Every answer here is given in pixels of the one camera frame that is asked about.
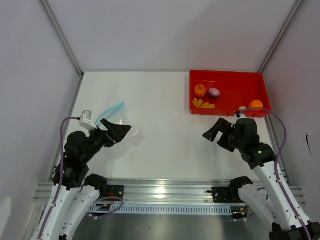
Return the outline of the yellow food pieces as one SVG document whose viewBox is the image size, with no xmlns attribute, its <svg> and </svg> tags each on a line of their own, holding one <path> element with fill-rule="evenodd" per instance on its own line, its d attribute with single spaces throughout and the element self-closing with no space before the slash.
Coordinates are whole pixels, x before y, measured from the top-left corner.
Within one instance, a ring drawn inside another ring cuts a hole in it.
<svg viewBox="0 0 320 240">
<path fill-rule="evenodd" d="M 192 105 L 195 108 L 206 108 L 206 109 L 215 109 L 216 105 L 209 102 L 204 102 L 201 98 L 194 98 L 192 100 Z"/>
</svg>

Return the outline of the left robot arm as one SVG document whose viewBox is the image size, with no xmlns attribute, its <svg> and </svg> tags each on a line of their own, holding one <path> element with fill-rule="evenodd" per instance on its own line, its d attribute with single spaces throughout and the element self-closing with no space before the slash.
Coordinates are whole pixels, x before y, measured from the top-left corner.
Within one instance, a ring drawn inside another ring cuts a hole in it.
<svg viewBox="0 0 320 240">
<path fill-rule="evenodd" d="M 105 177 L 88 175 L 88 163 L 101 149 L 120 143 L 132 127 L 103 118 L 100 122 L 105 129 L 101 129 L 84 114 L 76 120 L 89 134 L 72 132 L 62 144 L 50 198 L 33 240 L 71 240 L 96 201 L 123 201 L 121 197 L 108 196 L 109 185 Z"/>
</svg>

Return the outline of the small orange pumpkin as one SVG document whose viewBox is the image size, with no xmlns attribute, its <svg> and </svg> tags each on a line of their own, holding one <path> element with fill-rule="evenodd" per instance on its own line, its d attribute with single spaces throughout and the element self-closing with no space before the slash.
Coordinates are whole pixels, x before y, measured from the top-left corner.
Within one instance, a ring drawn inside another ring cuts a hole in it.
<svg viewBox="0 0 320 240">
<path fill-rule="evenodd" d="M 207 88 L 203 84 L 198 84 L 193 89 L 196 98 L 203 98 L 207 94 Z"/>
</svg>

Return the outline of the clear zip top bag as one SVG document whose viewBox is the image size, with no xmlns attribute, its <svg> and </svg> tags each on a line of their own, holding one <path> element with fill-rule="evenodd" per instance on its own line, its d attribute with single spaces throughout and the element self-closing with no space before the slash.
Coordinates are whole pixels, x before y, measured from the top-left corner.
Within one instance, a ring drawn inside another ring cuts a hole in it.
<svg viewBox="0 0 320 240">
<path fill-rule="evenodd" d="M 107 127 L 103 125 L 102 120 L 120 126 L 131 126 L 131 129 L 126 134 L 124 140 L 117 143 L 109 150 L 109 154 L 113 154 L 115 158 L 120 158 L 126 155 L 131 149 L 140 146 L 145 140 L 145 136 L 141 130 L 132 123 L 127 115 L 127 106 L 124 102 L 121 102 L 100 114 L 95 121 L 95 125 L 102 130 L 107 130 Z"/>
</svg>

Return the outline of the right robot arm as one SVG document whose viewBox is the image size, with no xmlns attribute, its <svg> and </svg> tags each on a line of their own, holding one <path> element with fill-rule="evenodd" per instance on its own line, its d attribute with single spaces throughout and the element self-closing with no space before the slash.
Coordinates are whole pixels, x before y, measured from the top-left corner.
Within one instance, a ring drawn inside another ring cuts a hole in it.
<svg viewBox="0 0 320 240">
<path fill-rule="evenodd" d="M 213 142 L 218 133 L 222 135 L 217 144 L 231 153 L 238 150 L 268 195 L 260 195 L 253 182 L 243 176 L 230 181 L 229 198 L 246 203 L 269 227 L 271 240 L 318 240 L 320 224 L 312 222 L 299 205 L 280 172 L 274 151 L 260 141 L 255 120 L 245 117 L 230 123 L 220 118 L 202 136 Z"/>
</svg>

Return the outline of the orange fruit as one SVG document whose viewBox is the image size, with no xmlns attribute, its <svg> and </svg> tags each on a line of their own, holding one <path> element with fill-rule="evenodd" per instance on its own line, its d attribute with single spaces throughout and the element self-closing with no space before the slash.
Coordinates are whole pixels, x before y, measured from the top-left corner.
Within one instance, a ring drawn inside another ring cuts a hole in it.
<svg viewBox="0 0 320 240">
<path fill-rule="evenodd" d="M 250 109 L 254 109 L 255 111 L 258 111 L 259 109 L 262 109 L 264 105 L 260 100 L 253 100 L 249 103 L 248 107 Z"/>
</svg>

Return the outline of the purple onion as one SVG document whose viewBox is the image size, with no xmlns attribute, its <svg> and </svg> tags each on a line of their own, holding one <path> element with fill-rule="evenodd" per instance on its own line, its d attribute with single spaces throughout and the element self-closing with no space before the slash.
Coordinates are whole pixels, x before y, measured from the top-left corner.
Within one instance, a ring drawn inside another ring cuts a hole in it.
<svg viewBox="0 0 320 240">
<path fill-rule="evenodd" d="M 216 100 L 221 96 L 221 92 L 217 88 L 209 88 L 206 93 L 207 97 Z"/>
</svg>

